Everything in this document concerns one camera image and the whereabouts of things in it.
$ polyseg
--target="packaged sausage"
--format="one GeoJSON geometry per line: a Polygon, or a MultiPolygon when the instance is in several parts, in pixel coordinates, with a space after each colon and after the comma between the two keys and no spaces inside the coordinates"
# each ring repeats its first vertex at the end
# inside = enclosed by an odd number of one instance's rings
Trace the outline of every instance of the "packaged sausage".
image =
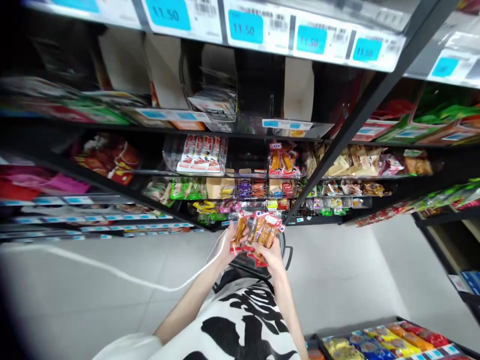
{"type": "Polygon", "coordinates": [[[400,326],[405,331],[409,333],[413,333],[418,337],[422,338],[423,340],[425,340],[426,342],[432,344],[435,348],[439,348],[439,347],[450,344],[449,340],[445,336],[439,333],[427,330],[423,327],[413,325],[406,321],[401,322],[400,326]]]}

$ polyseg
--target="blue price label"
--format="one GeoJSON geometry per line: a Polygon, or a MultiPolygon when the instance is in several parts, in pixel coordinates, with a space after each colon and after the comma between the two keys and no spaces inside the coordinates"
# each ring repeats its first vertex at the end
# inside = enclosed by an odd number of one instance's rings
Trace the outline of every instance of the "blue price label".
{"type": "Polygon", "coordinates": [[[360,37],[356,41],[355,50],[353,51],[353,60],[361,62],[377,61],[381,49],[381,41],[360,37]]]}
{"type": "Polygon", "coordinates": [[[296,49],[312,54],[323,54],[327,42],[327,30],[300,25],[296,37],[296,49]]]}
{"type": "Polygon", "coordinates": [[[435,69],[431,73],[432,76],[439,78],[446,78],[452,75],[459,64],[459,59],[452,57],[440,58],[435,66],[435,69]]]}
{"type": "Polygon", "coordinates": [[[155,25],[186,31],[192,29],[185,0],[146,0],[146,6],[155,25]]]}
{"type": "Polygon", "coordinates": [[[260,15],[229,10],[228,21],[232,39],[254,44],[264,42],[264,19],[260,15]]]}
{"type": "Polygon", "coordinates": [[[100,14],[96,0],[52,0],[55,5],[100,14]]]}

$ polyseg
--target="gray tile floor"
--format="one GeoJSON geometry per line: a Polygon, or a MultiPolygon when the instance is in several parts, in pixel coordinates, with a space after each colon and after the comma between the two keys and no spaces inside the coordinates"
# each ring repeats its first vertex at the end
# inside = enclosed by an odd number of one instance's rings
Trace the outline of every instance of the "gray tile floor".
{"type": "MultiPolygon", "coordinates": [[[[288,227],[288,270],[305,334],[394,315],[408,317],[372,230],[288,227]]],[[[219,234],[206,232],[58,242],[55,246],[168,287],[206,262],[219,234]]],[[[91,359],[113,340],[152,333],[184,290],[161,292],[43,252],[2,254],[12,312],[39,359],[91,359]]]]}

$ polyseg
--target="candy bag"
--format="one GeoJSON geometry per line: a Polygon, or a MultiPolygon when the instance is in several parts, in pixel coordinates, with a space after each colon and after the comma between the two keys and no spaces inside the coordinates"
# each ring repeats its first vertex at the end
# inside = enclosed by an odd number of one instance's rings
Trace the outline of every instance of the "candy bag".
{"type": "Polygon", "coordinates": [[[418,347],[409,344],[399,337],[380,341],[380,343],[390,350],[397,358],[408,358],[412,355],[421,353],[418,347]]]}

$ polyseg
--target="shirt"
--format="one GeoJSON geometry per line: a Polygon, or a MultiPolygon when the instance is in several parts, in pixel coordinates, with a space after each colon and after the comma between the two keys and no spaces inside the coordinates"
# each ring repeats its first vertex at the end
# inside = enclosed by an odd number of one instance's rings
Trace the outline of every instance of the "shirt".
{"type": "Polygon", "coordinates": [[[166,345],[153,335],[124,336],[93,360],[300,359],[269,287],[242,278],[207,299],[196,319],[166,345]]]}

